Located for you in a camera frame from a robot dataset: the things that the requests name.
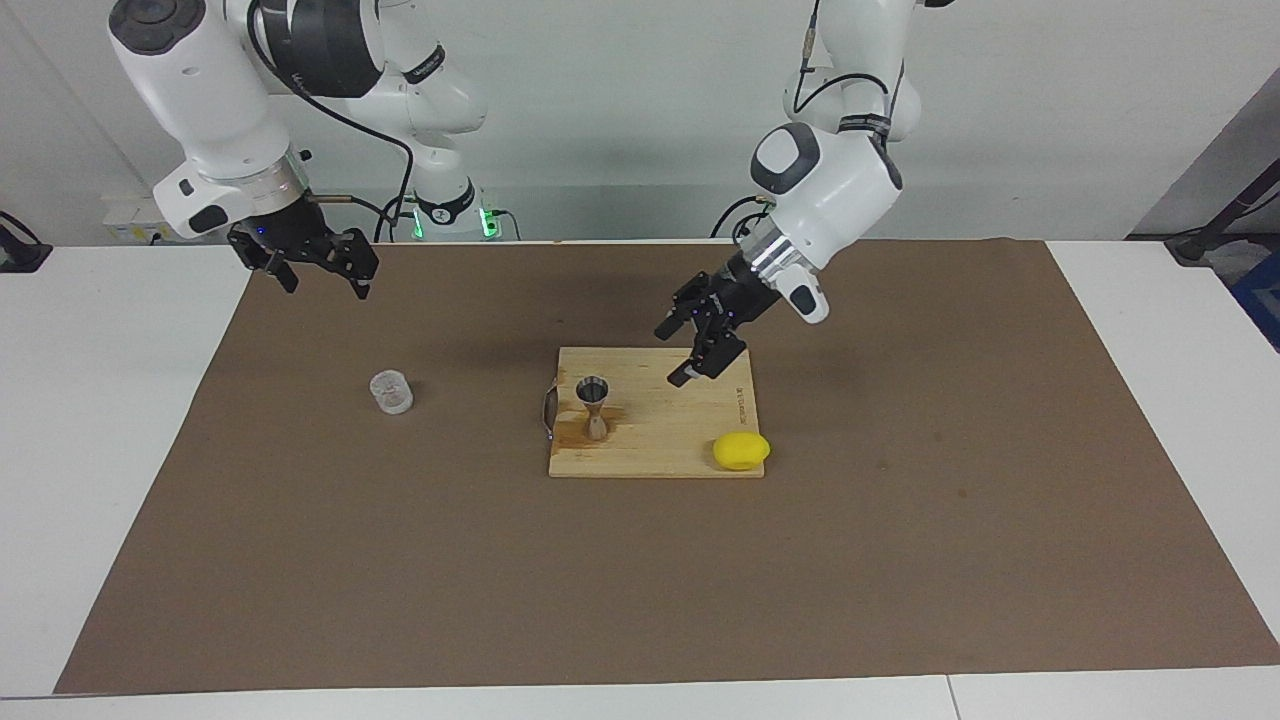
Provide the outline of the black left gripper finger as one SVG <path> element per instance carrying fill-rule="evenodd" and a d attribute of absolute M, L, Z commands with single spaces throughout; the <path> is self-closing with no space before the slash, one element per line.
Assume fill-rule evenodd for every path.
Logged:
<path fill-rule="evenodd" d="M 671 340 L 691 323 L 695 343 L 721 343 L 724 337 L 724 306 L 721 301 L 721 274 L 699 272 L 672 296 L 672 307 L 655 328 L 660 341 Z"/>
<path fill-rule="evenodd" d="M 748 350 L 748 343 L 736 331 L 709 324 L 695 329 L 689 357 L 667 375 L 667 382 L 684 387 L 695 379 L 717 379 Z"/>

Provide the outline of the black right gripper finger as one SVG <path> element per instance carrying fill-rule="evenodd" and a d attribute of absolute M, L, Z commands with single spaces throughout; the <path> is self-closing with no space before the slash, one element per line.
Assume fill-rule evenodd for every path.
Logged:
<path fill-rule="evenodd" d="M 333 273 L 348 281 L 358 300 L 369 297 L 379 263 L 379 256 L 361 229 L 349 228 L 333 234 Z"/>
<path fill-rule="evenodd" d="M 232 225 L 228 231 L 228 243 L 236 250 L 237 256 L 251 272 L 262 272 L 275 279 L 287 292 L 297 291 L 300 279 L 279 250 L 265 249 L 241 225 Z"/>

